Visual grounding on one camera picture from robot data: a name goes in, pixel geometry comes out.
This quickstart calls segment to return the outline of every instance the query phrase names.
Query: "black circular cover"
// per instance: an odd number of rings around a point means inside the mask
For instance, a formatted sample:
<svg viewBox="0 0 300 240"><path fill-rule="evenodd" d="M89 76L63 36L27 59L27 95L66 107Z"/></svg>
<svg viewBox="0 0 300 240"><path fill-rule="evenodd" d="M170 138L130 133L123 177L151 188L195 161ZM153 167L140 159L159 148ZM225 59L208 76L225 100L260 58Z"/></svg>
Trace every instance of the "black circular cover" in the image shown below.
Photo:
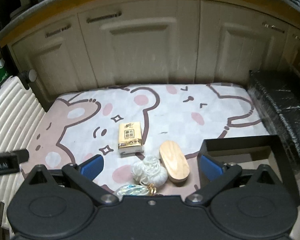
<svg viewBox="0 0 300 240"><path fill-rule="evenodd" d="M42 183L17 192L7 216L16 232L35 239L60 239L80 230L93 211L84 193Z"/></svg>
<svg viewBox="0 0 300 240"><path fill-rule="evenodd" d="M255 183L217 195L211 202L211 213L231 235L255 239L288 232L298 210L282 186Z"/></svg>

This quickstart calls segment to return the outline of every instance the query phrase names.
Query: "white yarn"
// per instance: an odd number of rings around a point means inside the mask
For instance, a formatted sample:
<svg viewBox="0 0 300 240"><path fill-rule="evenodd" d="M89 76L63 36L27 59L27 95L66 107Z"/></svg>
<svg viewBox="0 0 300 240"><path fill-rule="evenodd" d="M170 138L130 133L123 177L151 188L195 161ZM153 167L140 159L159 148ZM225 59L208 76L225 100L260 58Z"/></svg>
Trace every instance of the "white yarn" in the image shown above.
<svg viewBox="0 0 300 240"><path fill-rule="evenodd" d="M157 188L163 185L168 178L168 173L160 165L159 159L151 155L147 155L143 161L134 163L131 173L141 185L149 186L153 183Z"/></svg>

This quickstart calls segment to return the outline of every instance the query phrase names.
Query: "yellow tissue package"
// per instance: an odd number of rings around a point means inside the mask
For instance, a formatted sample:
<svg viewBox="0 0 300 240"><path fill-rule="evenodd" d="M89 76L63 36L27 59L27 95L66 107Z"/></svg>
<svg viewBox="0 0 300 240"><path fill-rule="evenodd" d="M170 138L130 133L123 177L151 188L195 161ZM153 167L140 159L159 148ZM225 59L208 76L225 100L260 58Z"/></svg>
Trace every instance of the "yellow tissue package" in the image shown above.
<svg viewBox="0 0 300 240"><path fill-rule="evenodd" d="M118 152L121 155L143 152L140 122L119 124Z"/></svg>

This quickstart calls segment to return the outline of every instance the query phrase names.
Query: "cartoon print tablecloth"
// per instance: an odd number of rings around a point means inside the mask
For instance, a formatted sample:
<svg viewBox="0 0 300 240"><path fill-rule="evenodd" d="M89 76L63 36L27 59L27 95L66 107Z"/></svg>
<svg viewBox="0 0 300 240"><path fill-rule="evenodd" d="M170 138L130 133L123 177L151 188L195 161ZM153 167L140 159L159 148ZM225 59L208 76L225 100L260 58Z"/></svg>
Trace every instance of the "cartoon print tablecloth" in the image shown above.
<svg viewBox="0 0 300 240"><path fill-rule="evenodd" d="M144 153L120 157L120 122L141 122ZM199 184L196 156L204 139L266 135L244 88L207 85L131 85L61 95L46 113L28 147L24 174L34 165L59 169L101 154L103 171L94 182L110 192L133 183L131 164L145 155L159 157L166 140L179 144L191 172L182 186L167 182L159 194L194 192Z"/></svg>

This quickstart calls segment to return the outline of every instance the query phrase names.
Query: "white ribbed panel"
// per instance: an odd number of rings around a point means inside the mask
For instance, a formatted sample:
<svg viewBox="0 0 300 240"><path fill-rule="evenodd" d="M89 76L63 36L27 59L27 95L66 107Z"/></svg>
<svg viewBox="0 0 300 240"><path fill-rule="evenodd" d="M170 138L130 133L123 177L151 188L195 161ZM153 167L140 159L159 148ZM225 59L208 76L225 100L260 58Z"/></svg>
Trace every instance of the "white ribbed panel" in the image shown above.
<svg viewBox="0 0 300 240"><path fill-rule="evenodd" d="M32 90L19 78L9 78L0 89L0 152L27 148L45 115ZM9 229L7 207L23 181L21 173L0 176L0 202L4 202L2 227Z"/></svg>

